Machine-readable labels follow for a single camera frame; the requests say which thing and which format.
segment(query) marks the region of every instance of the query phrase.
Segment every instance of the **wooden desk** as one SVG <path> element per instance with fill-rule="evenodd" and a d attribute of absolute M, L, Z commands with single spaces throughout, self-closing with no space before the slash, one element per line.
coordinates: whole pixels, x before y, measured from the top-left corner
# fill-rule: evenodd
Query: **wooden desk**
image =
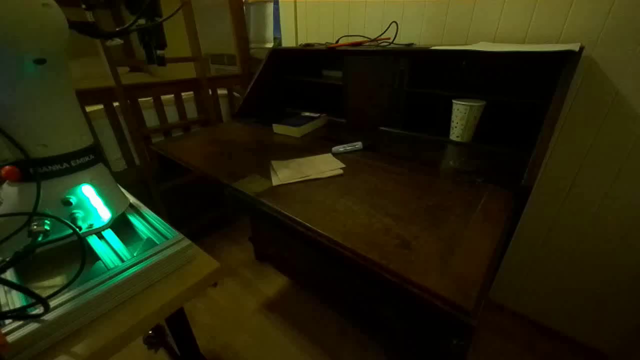
<path fill-rule="evenodd" d="M 189 337 L 189 326 L 181 303 L 214 281 L 214 274 L 220 263 L 193 243 L 181 247 L 177 256 L 186 262 L 170 276 L 159 281 L 151 281 L 142 291 L 104 312 L 88 326 L 78 328 L 39 354 L 29 352 L 28 357 L 108 357 L 132 339 L 142 337 L 159 322 L 168 324 L 179 352 L 196 355 L 193 352 L 199 350 L 189 343 L 193 337 Z M 24 357 L 22 352 L 13 354 L 12 346 L 6 355 Z"/>
<path fill-rule="evenodd" d="M 376 147 L 339 153 L 345 174 L 270 186 L 270 160 L 328 151 L 354 138 Z M 311 278 L 324 287 L 347 278 L 334 290 L 337 298 L 358 298 L 352 287 L 360 276 L 352 274 L 363 274 L 368 290 L 391 285 L 401 298 L 443 309 L 466 326 L 461 337 L 470 336 L 494 276 L 526 166 L 522 155 L 491 147 L 358 133 L 337 123 L 299 140 L 276 136 L 267 126 L 224 123 L 153 149 L 220 179 L 247 203 L 257 257 L 294 272 L 311 263 Z M 363 302 L 386 296 L 368 290 Z"/>

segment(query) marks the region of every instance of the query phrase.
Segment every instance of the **wooden floor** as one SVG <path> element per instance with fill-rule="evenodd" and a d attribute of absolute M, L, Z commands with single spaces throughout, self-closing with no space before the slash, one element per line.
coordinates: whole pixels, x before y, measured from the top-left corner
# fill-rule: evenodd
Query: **wooden floor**
<path fill-rule="evenodd" d="M 217 285 L 193 298 L 186 312 L 209 360 L 376 360 L 384 354 L 366 330 L 322 303 L 267 263 L 255 262 L 247 221 L 203 235 L 198 243 L 220 263 Z M 115 357 L 165 357 L 129 343 Z M 490 303 L 470 360 L 589 360 L 594 354 L 562 341 Z"/>

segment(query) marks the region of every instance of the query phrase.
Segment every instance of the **white wall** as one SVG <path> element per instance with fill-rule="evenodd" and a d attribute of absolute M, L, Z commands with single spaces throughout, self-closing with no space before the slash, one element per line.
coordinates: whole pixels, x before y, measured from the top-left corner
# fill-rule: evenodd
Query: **white wall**
<path fill-rule="evenodd" d="M 637 0 L 281 0 L 284 43 L 397 19 L 397 42 L 586 45 L 491 296 L 606 352 L 640 328 L 637 15 Z"/>

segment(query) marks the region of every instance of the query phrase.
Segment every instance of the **white cup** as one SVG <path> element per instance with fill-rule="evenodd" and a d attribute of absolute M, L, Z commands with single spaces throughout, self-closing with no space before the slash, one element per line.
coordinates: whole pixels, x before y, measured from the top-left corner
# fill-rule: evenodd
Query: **white cup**
<path fill-rule="evenodd" d="M 451 100 L 451 126 L 448 138 L 451 141 L 470 141 L 484 110 L 484 100 L 455 97 Z"/>

